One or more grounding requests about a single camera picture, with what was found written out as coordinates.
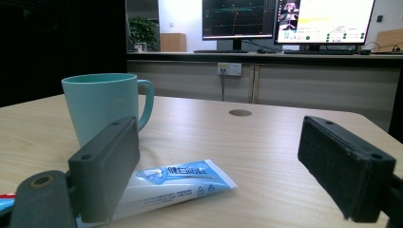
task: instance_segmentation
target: light wood tabletop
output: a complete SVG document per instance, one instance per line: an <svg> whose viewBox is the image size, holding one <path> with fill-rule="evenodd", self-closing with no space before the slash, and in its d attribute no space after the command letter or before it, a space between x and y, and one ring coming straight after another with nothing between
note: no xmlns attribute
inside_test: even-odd
<svg viewBox="0 0 403 228"><path fill-rule="evenodd" d="M252 115L233 116L234 109ZM394 173L403 177L403 145L358 114L156 97L140 132L136 169L209 159L238 187L115 221L112 227L385 227L383 213L377 223L345 220L298 161L306 115L335 122L392 155ZM63 95L0 108L0 194L15 192L39 172L66 172L78 149Z"/></svg>

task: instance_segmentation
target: monitor screen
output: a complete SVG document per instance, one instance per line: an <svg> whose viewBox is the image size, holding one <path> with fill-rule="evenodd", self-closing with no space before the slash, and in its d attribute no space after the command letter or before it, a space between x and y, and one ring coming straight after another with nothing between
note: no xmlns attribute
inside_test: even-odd
<svg viewBox="0 0 403 228"><path fill-rule="evenodd" d="M278 0L275 44L364 45L374 0Z"/></svg>
<svg viewBox="0 0 403 228"><path fill-rule="evenodd" d="M202 0L202 39L273 38L275 0Z"/></svg>

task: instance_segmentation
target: teal mug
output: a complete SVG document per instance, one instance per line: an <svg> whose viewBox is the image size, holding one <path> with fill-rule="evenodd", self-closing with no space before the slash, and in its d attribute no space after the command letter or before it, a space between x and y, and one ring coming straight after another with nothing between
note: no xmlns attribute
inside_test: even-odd
<svg viewBox="0 0 403 228"><path fill-rule="evenodd" d="M154 86L129 73L79 75L62 80L68 112L80 146L108 124L135 116L139 131L147 124L154 104ZM145 87L145 104L139 119L139 86Z"/></svg>

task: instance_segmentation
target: green plant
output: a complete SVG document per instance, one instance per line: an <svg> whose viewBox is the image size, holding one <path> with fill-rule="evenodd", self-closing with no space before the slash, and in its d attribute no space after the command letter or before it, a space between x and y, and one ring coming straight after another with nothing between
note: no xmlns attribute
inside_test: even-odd
<svg viewBox="0 0 403 228"><path fill-rule="evenodd" d="M130 40L133 44L147 43L147 48L155 50L157 44L156 27L158 24L146 18L136 16L128 19Z"/></svg>

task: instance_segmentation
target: power outlet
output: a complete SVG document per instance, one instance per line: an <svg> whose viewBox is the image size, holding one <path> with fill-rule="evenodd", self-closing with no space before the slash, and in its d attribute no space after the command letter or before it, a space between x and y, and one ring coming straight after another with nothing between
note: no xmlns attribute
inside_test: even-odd
<svg viewBox="0 0 403 228"><path fill-rule="evenodd" d="M229 74L229 64L228 63L217 63L217 74L218 75L228 75Z"/></svg>
<svg viewBox="0 0 403 228"><path fill-rule="evenodd" d="M230 63L229 64L229 75L232 75L232 76L242 75L242 64Z"/></svg>

